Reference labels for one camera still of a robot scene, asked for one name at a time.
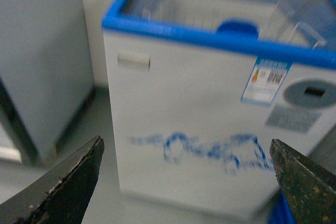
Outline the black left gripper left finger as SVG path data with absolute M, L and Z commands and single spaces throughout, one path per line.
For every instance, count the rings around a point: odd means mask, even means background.
M 1 204 L 1 223 L 81 223 L 95 190 L 104 141 L 94 137 Z

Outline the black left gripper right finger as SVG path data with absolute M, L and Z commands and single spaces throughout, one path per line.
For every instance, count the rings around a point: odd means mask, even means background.
M 297 223 L 335 223 L 335 175 L 279 139 L 270 155 Z

